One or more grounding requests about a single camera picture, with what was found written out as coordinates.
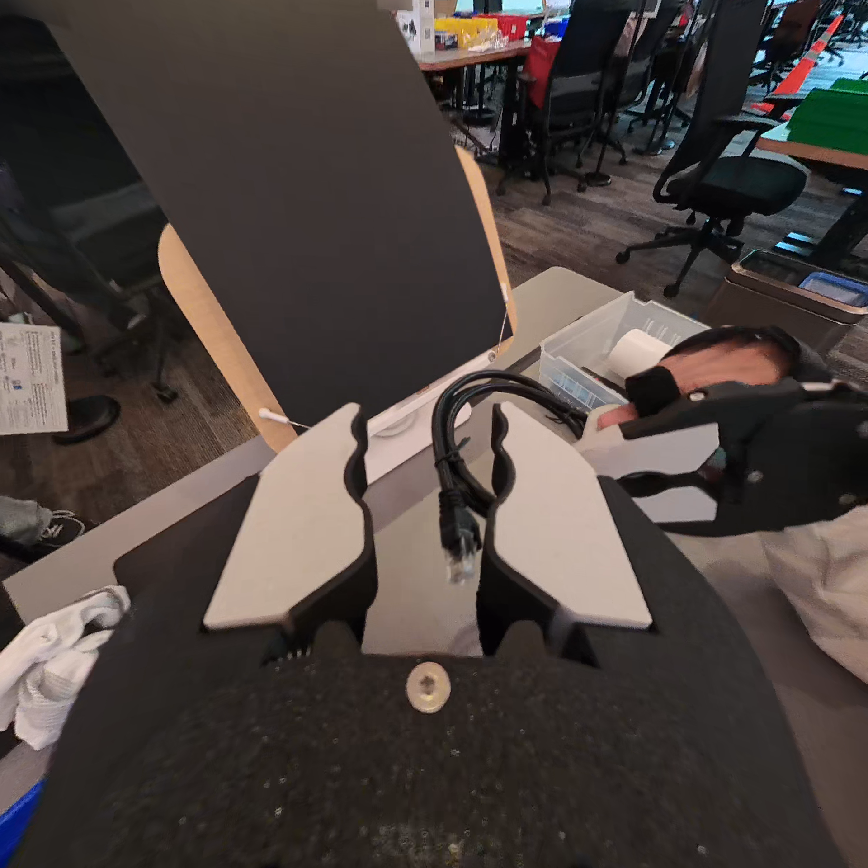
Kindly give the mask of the yellow bins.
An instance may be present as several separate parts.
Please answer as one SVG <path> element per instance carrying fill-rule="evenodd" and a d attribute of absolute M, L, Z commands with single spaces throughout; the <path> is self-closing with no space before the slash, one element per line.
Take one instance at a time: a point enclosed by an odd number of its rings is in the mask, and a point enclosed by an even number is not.
<path fill-rule="evenodd" d="M 498 47 L 501 38 L 494 17 L 436 17 L 435 50 L 483 50 Z"/>

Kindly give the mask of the white flat device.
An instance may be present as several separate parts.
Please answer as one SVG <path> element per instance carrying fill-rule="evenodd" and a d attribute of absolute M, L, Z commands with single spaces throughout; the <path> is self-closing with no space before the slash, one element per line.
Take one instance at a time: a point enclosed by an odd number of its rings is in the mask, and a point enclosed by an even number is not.
<path fill-rule="evenodd" d="M 439 397 L 456 380 L 482 371 L 495 358 L 495 350 L 489 350 L 374 416 L 367 423 L 368 446 L 364 457 L 367 482 L 377 482 L 428 448 L 432 440 L 432 413 Z"/>

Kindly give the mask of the black office chair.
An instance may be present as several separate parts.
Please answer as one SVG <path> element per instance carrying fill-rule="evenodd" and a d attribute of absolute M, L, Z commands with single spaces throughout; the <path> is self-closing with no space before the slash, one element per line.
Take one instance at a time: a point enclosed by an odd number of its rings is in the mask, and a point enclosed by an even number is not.
<path fill-rule="evenodd" d="M 807 185 L 808 171 L 795 161 L 754 156 L 759 138 L 774 130 L 776 122 L 743 110 L 765 6 L 760 1 L 713 3 L 692 120 L 653 190 L 654 201 L 704 221 L 669 226 L 615 257 L 624 265 L 635 253 L 686 247 L 688 256 L 664 288 L 665 298 L 679 294 L 702 252 L 735 263 L 744 245 L 745 219 L 784 211 Z"/>
<path fill-rule="evenodd" d="M 587 190 L 580 164 L 567 166 L 557 156 L 566 146 L 581 151 L 595 137 L 615 50 L 634 10 L 634 2 L 574 2 L 561 39 L 533 37 L 505 99 L 497 196 L 514 179 L 539 180 L 548 206 L 558 174 L 574 179 L 578 192 Z"/>

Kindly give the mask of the white printed carton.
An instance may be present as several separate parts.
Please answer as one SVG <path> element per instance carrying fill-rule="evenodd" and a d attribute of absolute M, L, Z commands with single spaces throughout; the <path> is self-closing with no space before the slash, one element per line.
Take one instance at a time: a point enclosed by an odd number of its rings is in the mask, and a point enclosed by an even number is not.
<path fill-rule="evenodd" d="M 434 1 L 396 2 L 397 26 L 415 57 L 427 55 L 435 48 L 436 6 Z"/>

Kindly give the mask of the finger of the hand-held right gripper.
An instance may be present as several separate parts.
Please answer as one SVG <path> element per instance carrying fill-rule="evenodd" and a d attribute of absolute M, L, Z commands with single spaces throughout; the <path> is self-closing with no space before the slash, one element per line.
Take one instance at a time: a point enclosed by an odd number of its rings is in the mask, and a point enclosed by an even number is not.
<path fill-rule="evenodd" d="M 700 470 L 720 446 L 718 425 L 711 423 L 624 439 L 618 426 L 599 430 L 600 419 L 616 407 L 591 412 L 576 450 L 598 476 L 622 478 L 635 473 L 676 476 Z"/>
<path fill-rule="evenodd" d="M 707 523 L 717 516 L 713 487 L 694 472 L 635 472 L 622 476 L 621 486 L 655 524 Z"/>

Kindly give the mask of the white printed sheet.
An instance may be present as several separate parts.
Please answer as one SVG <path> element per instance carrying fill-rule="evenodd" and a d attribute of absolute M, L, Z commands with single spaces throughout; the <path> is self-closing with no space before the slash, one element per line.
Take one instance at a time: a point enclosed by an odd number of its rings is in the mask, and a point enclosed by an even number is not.
<path fill-rule="evenodd" d="M 69 429 L 61 330 L 1 324 L 1 435 Z"/>

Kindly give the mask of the grey desk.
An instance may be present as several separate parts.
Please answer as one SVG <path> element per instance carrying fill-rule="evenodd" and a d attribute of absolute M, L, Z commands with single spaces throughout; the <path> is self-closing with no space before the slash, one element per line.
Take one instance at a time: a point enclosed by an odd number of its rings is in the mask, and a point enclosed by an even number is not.
<path fill-rule="evenodd" d="M 568 269 L 552 267 L 513 291 L 517 310 L 510 364 L 534 368 L 539 344 L 620 294 Z M 28 623 L 90 590 L 114 583 L 114 562 L 192 514 L 274 457 L 258 436 L 103 524 L 94 538 L 50 565 L 39 561 L 2 582 Z M 741 624 L 774 684 L 812 787 L 838 848 L 850 866 L 867 865 L 867 688 L 810 638 L 796 610 L 758 565 L 743 576 L 706 578 Z"/>

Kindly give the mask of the green bins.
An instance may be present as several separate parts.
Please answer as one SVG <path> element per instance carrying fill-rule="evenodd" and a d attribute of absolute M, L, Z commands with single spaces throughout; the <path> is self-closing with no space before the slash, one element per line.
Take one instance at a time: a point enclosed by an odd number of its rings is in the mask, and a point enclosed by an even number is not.
<path fill-rule="evenodd" d="M 787 123 L 788 141 L 867 155 L 867 79 L 812 90 Z"/>

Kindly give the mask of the blue plastic bin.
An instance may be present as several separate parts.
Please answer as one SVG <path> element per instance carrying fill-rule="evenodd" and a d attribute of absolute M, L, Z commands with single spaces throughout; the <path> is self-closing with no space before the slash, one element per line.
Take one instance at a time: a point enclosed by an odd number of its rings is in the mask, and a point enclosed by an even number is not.
<path fill-rule="evenodd" d="M 44 787 L 44 780 L 39 781 L 22 797 L 5 811 L 1 817 L 1 852 L 11 853 L 20 844 L 28 825 L 38 808 Z"/>

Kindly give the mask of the blue recycling bin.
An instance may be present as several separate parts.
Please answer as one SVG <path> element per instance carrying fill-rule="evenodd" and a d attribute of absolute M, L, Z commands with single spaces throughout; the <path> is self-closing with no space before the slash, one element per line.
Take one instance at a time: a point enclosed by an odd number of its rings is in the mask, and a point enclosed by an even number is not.
<path fill-rule="evenodd" d="M 775 326 L 826 356 L 866 313 L 864 280 L 758 249 L 730 267 L 696 318 L 709 327 Z"/>

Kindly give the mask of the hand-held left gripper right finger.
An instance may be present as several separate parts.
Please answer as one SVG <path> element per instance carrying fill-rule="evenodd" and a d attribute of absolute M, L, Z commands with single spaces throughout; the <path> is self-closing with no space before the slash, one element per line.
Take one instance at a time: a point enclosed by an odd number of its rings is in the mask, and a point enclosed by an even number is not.
<path fill-rule="evenodd" d="M 591 655 L 586 627 L 645 633 L 641 585 L 591 465 L 511 402 L 494 405 L 494 503 L 485 519 L 476 621 L 493 655 L 520 622 L 556 655 Z"/>

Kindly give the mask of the black board with wooden rim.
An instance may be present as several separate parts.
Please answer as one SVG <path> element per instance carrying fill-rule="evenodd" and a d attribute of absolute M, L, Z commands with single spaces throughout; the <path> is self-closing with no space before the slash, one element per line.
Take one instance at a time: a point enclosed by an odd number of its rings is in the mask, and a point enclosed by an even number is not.
<path fill-rule="evenodd" d="M 2 160 L 102 288 L 154 259 L 275 452 L 515 341 L 480 170 L 376 2 L 2 2 Z"/>

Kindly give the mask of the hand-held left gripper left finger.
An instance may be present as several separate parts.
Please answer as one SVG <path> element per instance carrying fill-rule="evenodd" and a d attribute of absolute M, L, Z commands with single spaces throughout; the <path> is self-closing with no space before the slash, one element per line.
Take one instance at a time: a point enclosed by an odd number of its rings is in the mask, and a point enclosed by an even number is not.
<path fill-rule="evenodd" d="M 373 518 L 363 500 L 367 446 L 363 410 L 350 403 L 260 472 L 205 629 L 278 627 L 302 648 L 335 622 L 363 642 L 377 596 Z"/>

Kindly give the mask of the person's right forearm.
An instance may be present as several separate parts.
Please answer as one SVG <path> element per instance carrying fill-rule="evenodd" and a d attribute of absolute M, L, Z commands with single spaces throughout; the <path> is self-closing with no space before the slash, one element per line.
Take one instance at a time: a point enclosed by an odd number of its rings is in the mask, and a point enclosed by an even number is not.
<path fill-rule="evenodd" d="M 761 533 L 774 584 L 813 643 L 867 682 L 867 508 L 780 532 Z"/>

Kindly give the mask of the orange traffic cone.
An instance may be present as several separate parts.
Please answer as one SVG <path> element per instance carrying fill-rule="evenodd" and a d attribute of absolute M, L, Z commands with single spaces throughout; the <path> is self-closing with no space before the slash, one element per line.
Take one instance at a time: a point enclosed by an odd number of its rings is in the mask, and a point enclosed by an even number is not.
<path fill-rule="evenodd" d="M 773 108 L 773 97 L 790 97 L 800 92 L 807 81 L 809 73 L 817 65 L 820 55 L 828 47 L 830 40 L 838 31 L 843 20 L 843 13 L 836 16 L 811 45 L 810 49 L 798 60 L 793 70 L 786 75 L 776 90 L 763 97 L 759 103 L 753 103 L 750 108 L 767 112 Z"/>

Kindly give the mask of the wooden table with clutter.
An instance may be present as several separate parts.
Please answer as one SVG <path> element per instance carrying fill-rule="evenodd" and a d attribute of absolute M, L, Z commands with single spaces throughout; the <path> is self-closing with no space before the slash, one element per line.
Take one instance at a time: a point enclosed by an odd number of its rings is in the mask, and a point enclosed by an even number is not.
<path fill-rule="evenodd" d="M 519 69 L 531 45 L 532 41 L 525 39 L 523 41 L 508 42 L 503 48 L 432 50 L 415 56 L 414 60 L 419 70 L 427 75 L 440 75 L 446 71 L 476 67 L 505 66 L 506 84 L 503 109 L 509 120 L 515 112 Z"/>

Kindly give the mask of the clear plastic bin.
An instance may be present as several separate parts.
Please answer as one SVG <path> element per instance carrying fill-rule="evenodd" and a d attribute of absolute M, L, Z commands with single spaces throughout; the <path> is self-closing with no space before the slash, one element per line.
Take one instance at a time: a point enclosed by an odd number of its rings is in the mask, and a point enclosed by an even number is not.
<path fill-rule="evenodd" d="M 632 329 L 645 331 L 673 348 L 708 327 L 658 302 L 640 301 L 629 292 L 542 342 L 539 380 L 540 372 L 582 370 L 618 392 L 620 406 L 624 405 L 624 384 L 608 379 L 605 362 L 613 344 Z"/>

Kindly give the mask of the white cylindrical roll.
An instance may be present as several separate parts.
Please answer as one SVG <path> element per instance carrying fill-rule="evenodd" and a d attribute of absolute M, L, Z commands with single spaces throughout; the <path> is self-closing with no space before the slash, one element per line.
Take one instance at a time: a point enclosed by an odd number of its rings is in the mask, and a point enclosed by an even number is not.
<path fill-rule="evenodd" d="M 605 372 L 611 381 L 624 384 L 655 367 L 670 350 L 669 344 L 645 331 L 629 330 L 613 344 L 606 357 Z"/>

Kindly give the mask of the white crumpled glove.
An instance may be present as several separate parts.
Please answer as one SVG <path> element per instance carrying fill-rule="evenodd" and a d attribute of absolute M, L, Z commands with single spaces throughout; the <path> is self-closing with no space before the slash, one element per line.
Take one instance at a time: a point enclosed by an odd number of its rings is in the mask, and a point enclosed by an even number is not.
<path fill-rule="evenodd" d="M 130 607 L 123 586 L 92 591 L 27 624 L 1 654 L 1 728 L 35 751 L 62 728 L 103 645 Z"/>

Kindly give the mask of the black stand with round base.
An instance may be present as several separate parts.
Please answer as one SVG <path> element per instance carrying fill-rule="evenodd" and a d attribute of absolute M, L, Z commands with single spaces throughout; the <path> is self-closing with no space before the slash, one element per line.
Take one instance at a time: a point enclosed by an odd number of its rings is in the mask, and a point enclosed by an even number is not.
<path fill-rule="evenodd" d="M 51 435 L 53 443 L 71 446 L 93 440 L 112 428 L 122 407 L 111 396 L 81 397 L 67 404 L 68 429 Z"/>

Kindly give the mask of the person's right hand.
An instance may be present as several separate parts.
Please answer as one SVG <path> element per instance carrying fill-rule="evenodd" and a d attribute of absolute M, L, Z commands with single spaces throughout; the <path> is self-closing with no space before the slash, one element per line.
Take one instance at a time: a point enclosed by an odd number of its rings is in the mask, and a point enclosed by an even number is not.
<path fill-rule="evenodd" d="M 768 335 L 723 331 L 716 340 L 701 338 L 681 346 L 656 365 L 629 377 L 629 401 L 603 413 L 595 428 L 602 430 L 654 415 L 680 396 L 713 385 L 773 385 L 795 365 L 791 349 Z"/>

